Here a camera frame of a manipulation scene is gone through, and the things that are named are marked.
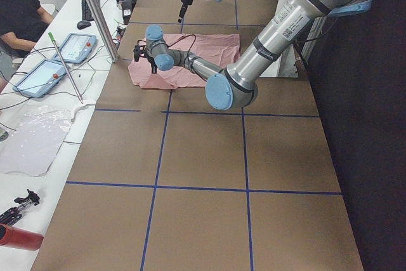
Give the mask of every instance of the pink cloth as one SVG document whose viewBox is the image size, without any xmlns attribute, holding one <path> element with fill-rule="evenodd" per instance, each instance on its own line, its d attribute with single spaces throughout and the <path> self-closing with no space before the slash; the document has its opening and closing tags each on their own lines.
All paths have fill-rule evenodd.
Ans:
<svg viewBox="0 0 406 271">
<path fill-rule="evenodd" d="M 188 34 L 165 34 L 164 39 L 168 46 L 179 38 Z M 187 51 L 193 43 L 194 37 L 182 39 L 171 46 L 171 49 Z M 240 56 L 239 34 L 196 34 L 196 41 L 190 49 L 191 52 L 208 60 L 222 68 L 233 63 Z M 128 66 L 129 75 L 134 85 L 148 89 L 176 89 L 184 87 L 204 87 L 206 82 L 196 74 L 182 67 L 173 67 L 168 71 L 151 73 L 151 65 L 146 58 L 140 58 L 139 62 L 134 60 Z"/>
</svg>

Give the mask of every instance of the white table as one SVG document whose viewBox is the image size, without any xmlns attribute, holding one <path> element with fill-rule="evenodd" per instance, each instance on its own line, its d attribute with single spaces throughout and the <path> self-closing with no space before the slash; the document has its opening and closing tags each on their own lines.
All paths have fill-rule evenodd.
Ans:
<svg viewBox="0 0 406 271">
<path fill-rule="evenodd" d="M 122 13 L 117 8 L 115 0 L 100 0 L 100 4 L 103 6 L 102 12 L 109 27 L 109 31 L 113 34 L 119 25 L 118 22 L 122 22 Z M 98 41 L 90 56 L 94 55 L 96 50 L 103 45 L 103 41 L 95 22 L 91 22 L 92 26 L 86 29 L 78 30 L 76 24 L 80 19 L 81 0 L 67 0 L 52 24 L 49 26 L 48 30 L 36 44 L 36 49 L 38 50 L 39 48 L 52 46 L 48 32 L 53 33 L 58 45 L 63 42 L 69 33 L 94 34 L 97 36 Z M 55 51 L 43 52 L 48 58 L 51 58 L 54 53 Z M 42 59 L 43 56 L 38 53 L 28 56 L 19 68 L 19 71 L 30 71 Z M 95 68 L 96 72 L 89 89 L 83 94 L 83 98 L 97 100 L 111 66 L 111 59 L 106 48 L 102 48 L 98 55 L 90 61 L 90 64 Z M 86 87 L 93 73 L 94 71 L 88 64 L 72 73 L 80 92 Z M 14 76 L 11 79 L 11 83 L 15 84 L 22 77 L 23 76 Z M 51 92 L 59 91 L 68 91 L 72 94 L 75 93 L 68 77 L 64 77 Z M 14 93 L 11 84 L 8 84 L 4 89 L 3 93 L 6 92 L 12 93 L 0 95 L 0 109 L 26 99 L 18 93 Z M 17 128 L 18 122 L 23 116 L 24 110 L 27 106 L 50 105 L 63 109 L 73 109 L 78 103 L 79 100 L 77 97 L 68 94 L 61 93 L 58 95 L 46 95 L 41 99 L 31 99 L 16 107 L 3 110 L 3 113 L 0 114 L 0 122 L 11 128 Z M 46 233 L 94 109 L 95 106 L 92 105 L 84 110 L 78 111 L 64 143 L 62 143 L 55 160 L 44 176 L 30 177 L 24 174 L 0 173 L 0 213 L 3 213 L 12 206 L 17 206 L 18 204 L 15 204 L 13 200 L 16 197 L 26 197 L 28 194 L 28 188 L 36 192 L 40 197 L 40 204 L 26 209 L 23 212 L 23 218 L 15 225 L 15 227 L 39 232 L 42 235 Z M 7 145 L 7 140 L 0 142 L 0 145 Z M 30 270 L 37 253 L 38 251 L 31 252 L 21 249 L 0 247 L 0 270 Z"/>
</svg>

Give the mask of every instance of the keyboard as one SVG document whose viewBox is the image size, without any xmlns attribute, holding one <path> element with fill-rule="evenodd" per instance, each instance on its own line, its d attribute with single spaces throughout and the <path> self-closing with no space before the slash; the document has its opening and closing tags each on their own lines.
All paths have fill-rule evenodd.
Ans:
<svg viewBox="0 0 406 271">
<path fill-rule="evenodd" d="M 82 20 L 87 20 L 89 22 L 95 20 L 93 16 L 91 16 L 90 7 L 86 0 L 82 0 Z"/>
</svg>

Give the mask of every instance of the black t-shirt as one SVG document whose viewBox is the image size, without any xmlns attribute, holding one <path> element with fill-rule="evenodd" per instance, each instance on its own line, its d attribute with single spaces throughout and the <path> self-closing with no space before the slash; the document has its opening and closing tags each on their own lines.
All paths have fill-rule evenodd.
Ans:
<svg viewBox="0 0 406 271">
<path fill-rule="evenodd" d="M 0 0 L 0 36 L 14 32 L 17 38 L 37 42 L 48 26 L 38 15 L 40 7 L 39 0 Z"/>
</svg>

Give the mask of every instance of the brown table surface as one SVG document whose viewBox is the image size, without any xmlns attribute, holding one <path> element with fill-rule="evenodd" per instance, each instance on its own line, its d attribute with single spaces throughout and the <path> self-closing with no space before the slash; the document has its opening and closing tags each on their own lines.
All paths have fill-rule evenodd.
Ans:
<svg viewBox="0 0 406 271">
<path fill-rule="evenodd" d="M 276 5 L 195 0 L 178 24 L 180 0 L 138 0 L 32 270 L 362 270 L 305 77 L 226 112 L 129 77 L 151 23 L 244 51 Z"/>
</svg>

